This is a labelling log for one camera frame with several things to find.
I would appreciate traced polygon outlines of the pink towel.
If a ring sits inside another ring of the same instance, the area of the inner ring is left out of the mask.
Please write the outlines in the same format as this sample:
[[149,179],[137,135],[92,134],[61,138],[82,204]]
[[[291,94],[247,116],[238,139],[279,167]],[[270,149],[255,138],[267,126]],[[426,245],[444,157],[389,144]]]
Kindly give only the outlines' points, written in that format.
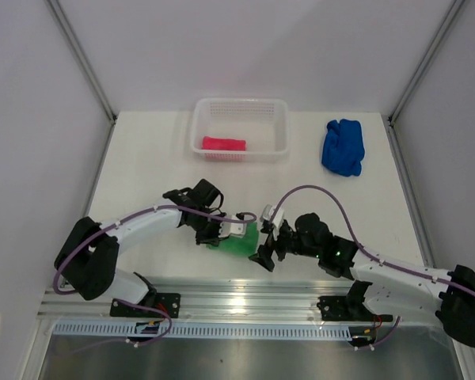
[[246,141],[243,139],[223,139],[204,136],[203,150],[246,151]]

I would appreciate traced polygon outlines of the blue towel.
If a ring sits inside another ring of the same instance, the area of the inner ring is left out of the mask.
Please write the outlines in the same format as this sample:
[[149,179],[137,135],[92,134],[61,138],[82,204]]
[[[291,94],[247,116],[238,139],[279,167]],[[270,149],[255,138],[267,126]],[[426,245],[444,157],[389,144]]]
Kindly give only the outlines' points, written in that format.
[[359,177],[365,157],[363,132],[358,120],[331,120],[321,149],[321,164],[342,177]]

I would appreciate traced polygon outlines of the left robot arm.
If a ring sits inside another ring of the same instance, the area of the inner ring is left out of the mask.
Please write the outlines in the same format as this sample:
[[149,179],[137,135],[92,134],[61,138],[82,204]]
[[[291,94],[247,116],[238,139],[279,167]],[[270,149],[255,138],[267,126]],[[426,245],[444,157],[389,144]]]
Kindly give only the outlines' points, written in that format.
[[156,306],[154,288],[143,275],[117,268],[118,258],[159,233],[188,226],[196,243],[217,242],[224,195],[202,179],[194,188],[168,191],[153,205],[127,216],[96,222],[89,216],[74,225],[58,256],[53,288],[59,295],[79,294],[86,301],[101,296],[127,302],[140,317]]

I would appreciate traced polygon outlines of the white plastic basket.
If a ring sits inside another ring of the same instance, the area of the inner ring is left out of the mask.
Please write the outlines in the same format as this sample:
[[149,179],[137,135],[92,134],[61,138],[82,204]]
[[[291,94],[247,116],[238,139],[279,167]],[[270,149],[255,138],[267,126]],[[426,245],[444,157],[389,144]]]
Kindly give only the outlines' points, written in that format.
[[[291,151],[289,108],[275,98],[203,98],[196,103],[189,131],[192,152],[209,161],[278,162]],[[205,138],[240,140],[245,148],[204,148]]]

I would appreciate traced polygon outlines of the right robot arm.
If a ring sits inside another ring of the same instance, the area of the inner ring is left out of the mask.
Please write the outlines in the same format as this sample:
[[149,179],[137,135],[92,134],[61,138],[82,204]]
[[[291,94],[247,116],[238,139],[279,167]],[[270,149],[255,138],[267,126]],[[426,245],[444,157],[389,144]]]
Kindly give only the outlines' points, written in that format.
[[267,271],[288,254],[317,260],[325,273],[352,282],[344,296],[321,296],[324,321],[391,322],[400,317],[433,325],[453,340],[475,348],[475,271],[458,265],[452,271],[401,263],[365,253],[354,241],[333,234],[314,214],[294,225],[263,222],[266,239],[250,260]]

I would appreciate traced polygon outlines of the green towel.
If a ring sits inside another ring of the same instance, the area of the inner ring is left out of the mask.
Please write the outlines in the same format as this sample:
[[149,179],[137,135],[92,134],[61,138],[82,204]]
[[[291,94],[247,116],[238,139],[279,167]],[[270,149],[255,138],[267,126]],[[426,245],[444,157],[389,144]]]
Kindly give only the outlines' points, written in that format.
[[242,236],[230,235],[224,238],[217,245],[206,244],[211,250],[221,253],[228,253],[240,257],[250,257],[257,251],[259,241],[259,231],[257,223],[253,222],[245,225],[245,233]]

